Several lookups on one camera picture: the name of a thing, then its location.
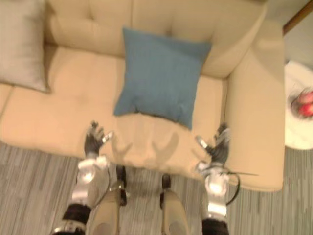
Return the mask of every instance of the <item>striped carpet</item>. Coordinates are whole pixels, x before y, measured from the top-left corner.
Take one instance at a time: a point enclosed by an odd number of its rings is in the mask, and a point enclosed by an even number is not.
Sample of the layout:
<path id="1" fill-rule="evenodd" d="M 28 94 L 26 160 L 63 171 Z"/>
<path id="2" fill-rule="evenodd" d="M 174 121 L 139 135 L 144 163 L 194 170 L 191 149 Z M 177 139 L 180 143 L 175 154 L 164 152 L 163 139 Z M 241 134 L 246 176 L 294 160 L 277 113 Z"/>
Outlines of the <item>striped carpet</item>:
<path id="1" fill-rule="evenodd" d="M 47 235 L 61 219 L 73 187 L 78 159 L 0 143 L 0 235 Z M 121 235 L 160 235 L 161 174 L 128 168 L 128 205 L 121 208 Z M 202 185 L 173 177 L 191 234 L 201 234 Z M 243 189 L 228 208 L 231 235 L 313 234 L 313 150 L 286 149 L 280 192 Z"/>

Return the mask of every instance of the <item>sofa cushion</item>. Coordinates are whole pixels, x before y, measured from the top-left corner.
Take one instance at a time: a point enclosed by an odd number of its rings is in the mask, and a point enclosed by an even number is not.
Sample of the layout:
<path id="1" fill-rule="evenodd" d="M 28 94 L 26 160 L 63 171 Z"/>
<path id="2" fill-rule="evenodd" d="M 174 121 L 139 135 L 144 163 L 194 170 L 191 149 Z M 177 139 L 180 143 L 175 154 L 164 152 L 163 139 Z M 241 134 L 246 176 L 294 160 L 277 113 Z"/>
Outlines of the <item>sofa cushion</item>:
<path id="1" fill-rule="evenodd" d="M 202 73 L 225 78 L 250 47 L 266 14 L 257 0 L 48 0 L 45 38 L 61 46 L 124 55 L 122 28 L 213 48 Z"/>
<path id="2" fill-rule="evenodd" d="M 46 92 L 44 0 L 0 1 L 0 82 Z"/>
<path id="3" fill-rule="evenodd" d="M 45 54 L 52 93 L 14 88 L 0 119 L 2 141 L 84 157 L 85 134 L 90 121 L 96 120 L 105 131 L 115 132 L 115 138 L 101 151 L 111 161 L 195 177 L 192 169 L 199 158 L 207 156 L 194 137 L 213 139 L 226 82 L 200 77 L 190 132 L 163 118 L 113 115 L 124 83 L 123 59 L 51 46 Z"/>
<path id="4" fill-rule="evenodd" d="M 13 86 L 0 83 L 0 117 L 11 95 L 12 89 L 13 89 Z"/>
<path id="5" fill-rule="evenodd" d="M 114 114 L 141 112 L 192 128 L 197 84 L 209 43 L 190 43 L 123 29 L 125 86 Z"/>

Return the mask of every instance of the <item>wall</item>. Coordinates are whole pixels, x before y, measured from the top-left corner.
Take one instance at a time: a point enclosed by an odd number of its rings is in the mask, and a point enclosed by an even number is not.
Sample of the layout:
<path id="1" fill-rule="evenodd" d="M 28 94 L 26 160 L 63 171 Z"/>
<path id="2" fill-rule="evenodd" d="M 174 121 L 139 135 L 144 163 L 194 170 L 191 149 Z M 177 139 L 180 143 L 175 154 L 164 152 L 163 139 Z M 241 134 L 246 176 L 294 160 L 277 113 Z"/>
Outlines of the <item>wall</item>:
<path id="1" fill-rule="evenodd" d="M 268 0 L 267 18 L 284 25 L 309 0 Z M 313 13 L 284 37 L 286 59 L 298 61 L 313 69 Z"/>

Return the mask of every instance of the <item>sofa backrest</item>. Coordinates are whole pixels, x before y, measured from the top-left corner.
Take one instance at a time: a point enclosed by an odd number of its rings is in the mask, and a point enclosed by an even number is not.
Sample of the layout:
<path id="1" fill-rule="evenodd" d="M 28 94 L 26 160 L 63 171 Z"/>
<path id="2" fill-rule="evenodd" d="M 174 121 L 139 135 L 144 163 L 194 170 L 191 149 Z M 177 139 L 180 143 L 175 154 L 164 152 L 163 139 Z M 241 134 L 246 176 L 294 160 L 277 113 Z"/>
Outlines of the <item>sofa backrest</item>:
<path id="1" fill-rule="evenodd" d="M 256 0 L 47 0 L 45 40 L 124 56 L 122 27 L 213 47 L 202 73 L 225 78 L 250 47 L 266 14 Z"/>

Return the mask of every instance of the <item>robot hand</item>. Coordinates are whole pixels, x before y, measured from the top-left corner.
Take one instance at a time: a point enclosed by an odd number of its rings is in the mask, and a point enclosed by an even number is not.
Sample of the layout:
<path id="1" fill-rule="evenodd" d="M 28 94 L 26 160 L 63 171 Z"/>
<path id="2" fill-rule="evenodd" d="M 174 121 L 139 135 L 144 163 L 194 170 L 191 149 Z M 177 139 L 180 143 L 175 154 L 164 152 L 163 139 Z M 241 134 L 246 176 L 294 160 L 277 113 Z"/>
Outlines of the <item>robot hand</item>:
<path id="1" fill-rule="evenodd" d="M 103 127 L 98 129 L 98 123 L 92 121 L 90 128 L 87 131 L 84 151 L 86 158 L 96 158 L 99 156 L 99 151 L 102 145 L 113 136 L 113 132 L 109 132 L 104 136 Z"/>
<path id="2" fill-rule="evenodd" d="M 225 164 L 228 158 L 230 129 L 223 123 L 214 136 L 216 146 L 209 146 L 200 136 L 196 136 L 197 142 L 212 156 L 212 163 Z"/>

